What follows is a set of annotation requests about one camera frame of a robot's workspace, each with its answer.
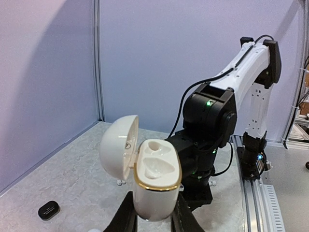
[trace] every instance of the metal extrusion rail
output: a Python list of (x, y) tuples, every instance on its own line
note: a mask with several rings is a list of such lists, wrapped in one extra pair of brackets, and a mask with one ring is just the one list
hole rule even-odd
[[(242, 146), (242, 137), (232, 136), (235, 147)], [(264, 185), (262, 180), (242, 180), (241, 188), (244, 207), (244, 231), (285, 232), (283, 219), (273, 186)]]

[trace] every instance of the lavender wall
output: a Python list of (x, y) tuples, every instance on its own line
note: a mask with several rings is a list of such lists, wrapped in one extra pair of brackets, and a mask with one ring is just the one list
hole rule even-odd
[[(291, 112), (302, 54), (301, 1), (121, 0), (101, 2), (105, 118), (138, 114), (140, 127), (169, 132), (184, 90), (216, 75), (240, 49), (242, 36), (279, 41), (280, 82), (273, 88), (268, 136), (280, 141)], [(250, 101), (239, 113), (242, 135)]]
[(97, 119), (92, 1), (0, 3), (0, 192)]

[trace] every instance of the gray table surface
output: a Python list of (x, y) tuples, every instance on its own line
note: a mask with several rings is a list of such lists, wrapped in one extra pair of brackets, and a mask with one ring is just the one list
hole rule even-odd
[(309, 150), (268, 145), (265, 150), (273, 168), (263, 183), (273, 185), (287, 232), (309, 231)]
[[(102, 168), (98, 146), (104, 131), (110, 126), (100, 122), (47, 162), (39, 166), (0, 198), (0, 231), (3, 232), (87, 232), (104, 230), (126, 193), (126, 185)], [(139, 130), (139, 143), (149, 138), (164, 139), (167, 134)], [(230, 159), (229, 145), (220, 149), (215, 167), (223, 170)], [(231, 168), (213, 178), (213, 202), (194, 212), (198, 222), (208, 232), (243, 231), (244, 213), (236, 159)], [(48, 201), (57, 201), (61, 211), (49, 221), (38, 217), (38, 209)], [(139, 218), (139, 232), (168, 232), (169, 219), (151, 223)]]

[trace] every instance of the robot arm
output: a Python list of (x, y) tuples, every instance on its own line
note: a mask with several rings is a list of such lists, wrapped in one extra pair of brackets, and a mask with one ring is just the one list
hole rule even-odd
[(183, 185), (191, 192), (203, 190), (214, 174), (217, 148), (224, 147), (234, 133), (237, 112), (248, 91), (252, 97), (250, 121), (240, 163), (245, 178), (260, 178), (256, 160), (266, 146), (265, 118), (273, 83), (280, 77), (281, 58), (276, 41), (255, 43), (253, 38), (243, 37), (240, 42), (240, 52), (220, 74), (233, 71), (201, 84), (188, 97), (183, 106), (184, 129), (166, 139), (178, 151)]

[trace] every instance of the gold rim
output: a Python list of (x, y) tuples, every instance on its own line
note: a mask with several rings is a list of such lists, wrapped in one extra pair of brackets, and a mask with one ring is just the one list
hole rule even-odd
[(160, 187), (156, 187), (156, 186), (151, 186), (151, 185), (147, 185), (145, 184), (144, 182), (142, 182), (139, 177), (137, 176), (137, 162), (134, 163), (134, 179), (135, 179), (135, 182), (142, 188), (144, 189), (147, 189), (147, 190), (151, 190), (151, 191), (171, 191), (171, 190), (174, 190), (174, 189), (177, 189), (180, 184), (181, 184), (181, 181), (182, 181), (182, 177), (183, 177), (183, 173), (182, 173), (182, 167), (180, 165), (180, 160), (179, 160), (179, 156), (178, 156), (178, 153), (176, 151), (176, 149), (174, 148), (175, 152), (176, 152), (176, 155), (177, 155), (177, 160), (178, 160), (178, 164), (179, 164), (179, 178), (176, 182), (176, 184), (172, 185), (172, 186), (168, 186), (168, 187), (164, 187), (164, 188), (160, 188)]

